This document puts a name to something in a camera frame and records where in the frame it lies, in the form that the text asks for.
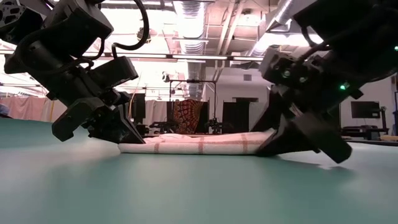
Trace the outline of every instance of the red stripe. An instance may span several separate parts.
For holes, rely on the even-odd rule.
[[[160,146],[160,143],[159,143],[159,142],[155,144],[155,151],[154,151],[154,153],[159,153],[159,146]]]
[[[156,143],[156,144],[155,144],[154,152],[155,152],[155,153],[159,153],[160,144],[161,144],[161,143],[165,143],[165,142],[166,142],[166,140],[162,140],[161,142]]]
[[[214,145],[226,145],[226,144],[258,145],[258,144],[264,143],[264,141],[265,141],[265,139],[264,139],[264,140],[253,140],[253,141],[246,140],[245,142],[242,141],[242,140],[236,140],[236,141],[222,141],[222,142],[221,142],[221,141],[220,141],[220,142],[216,142],[216,141],[212,141],[212,142],[204,141],[203,144],[204,144],[204,145],[205,145],[205,144],[214,144]],[[190,141],[175,141],[175,140],[173,140],[173,141],[166,141],[166,143],[198,144],[198,143],[200,143],[200,141],[192,141],[192,142],[190,142]]]
[[[243,145],[243,154],[248,153],[248,139],[246,138],[245,134],[241,134],[242,137],[242,145]]]
[[[203,149],[205,148],[204,140],[205,140],[204,137],[199,139],[199,146],[198,146],[199,147],[199,154],[203,154]]]

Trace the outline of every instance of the folded towel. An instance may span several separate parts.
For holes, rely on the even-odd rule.
[[[144,139],[146,144],[119,144],[124,153],[149,154],[254,154],[259,146],[274,132],[223,134],[191,138],[181,134],[163,134]]]

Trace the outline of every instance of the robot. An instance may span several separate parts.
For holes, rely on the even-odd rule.
[[[103,47],[97,57],[82,55],[97,38],[104,42],[113,31],[98,8],[103,0],[60,0],[51,11],[39,0],[1,2],[0,38],[17,45],[7,57],[5,72],[31,74],[48,89],[50,99],[68,107],[52,126],[59,140],[70,139],[82,126],[91,137],[144,144],[126,116],[129,96],[113,88],[137,78],[131,61],[118,57],[116,49],[135,50],[149,34],[145,9],[140,0],[134,1],[144,21],[143,38],[134,46],[115,43],[114,59],[96,69],[91,69],[93,60]],[[364,84],[395,73],[398,0],[318,0],[293,19],[311,49],[299,58],[267,50],[260,71],[274,85],[269,106],[251,131],[276,131],[257,155],[323,151],[343,162],[352,149],[329,124],[328,112],[349,96],[361,97],[359,88]],[[312,42],[308,27],[324,42]],[[328,53],[313,56],[318,51]]]
[[[50,10],[41,0],[2,1],[0,36],[17,45],[15,52],[6,57],[4,71],[29,73],[48,89],[48,98],[58,99],[68,107],[52,125],[53,135],[59,140],[72,138],[73,131],[82,126],[90,137],[115,143],[144,143],[127,117],[129,95],[113,87],[138,77],[131,61],[118,57],[116,48],[134,50],[142,46],[149,35],[148,16],[138,1],[146,24],[143,38],[133,46],[113,44],[114,59],[91,69],[113,31],[98,7],[101,2],[61,0]],[[97,38],[101,39],[98,55],[83,57]]]

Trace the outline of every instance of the white wall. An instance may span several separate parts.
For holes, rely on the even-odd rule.
[[[206,68],[206,79],[211,80],[214,75],[214,68]],[[252,81],[244,81],[243,75],[252,76]],[[265,103],[268,100],[267,87],[271,83],[261,77],[257,69],[242,70],[239,68],[224,68],[217,82],[217,104],[216,117],[222,121],[223,102],[234,102],[233,98],[259,98],[259,102]],[[210,99],[210,118],[214,114],[214,92],[205,85],[202,94],[202,100]]]
[[[378,101],[380,106],[385,106],[387,128],[392,129],[394,124],[394,116],[392,112],[395,110],[394,91],[395,87],[391,83],[391,78],[386,78],[378,82],[368,83],[361,88],[364,95],[358,101]],[[355,101],[352,97],[347,98],[341,103],[341,126],[359,126],[359,125],[376,125],[382,127],[380,119],[359,119],[351,116],[351,101]]]
[[[204,93],[203,100],[210,99],[210,118],[212,118],[214,114],[214,92],[205,86]],[[266,86],[217,85],[216,117],[219,121],[222,121],[223,117],[223,102],[234,102],[233,98],[237,97],[259,98],[259,102],[265,103],[268,99],[268,89]]]

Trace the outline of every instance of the silver duct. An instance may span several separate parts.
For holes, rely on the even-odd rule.
[[[300,26],[291,21],[292,15],[298,13],[316,0],[280,0],[277,9],[266,14],[265,20],[259,25],[259,40],[253,48],[246,54],[247,56],[261,57],[272,45],[275,34],[290,35],[301,34]]]
[[[178,15],[178,33],[186,39],[200,39],[205,33],[205,2],[175,1],[174,9]],[[205,43],[197,40],[180,42],[183,54],[203,54]],[[188,79],[202,79],[202,64],[188,62]],[[187,85],[190,98],[201,98],[203,85]]]
[[[277,9],[266,15],[266,19],[260,25],[265,27],[265,30],[263,29],[264,33],[247,53],[247,56],[261,57],[264,54],[268,46],[270,46],[270,43],[268,43],[272,39],[270,35],[273,35],[269,31],[287,25],[290,20],[290,11],[293,8],[293,3],[294,0],[280,0]]]
[[[290,19],[290,10],[293,8],[294,0],[280,0],[277,9],[274,11],[274,17],[268,24],[266,31],[286,25]]]

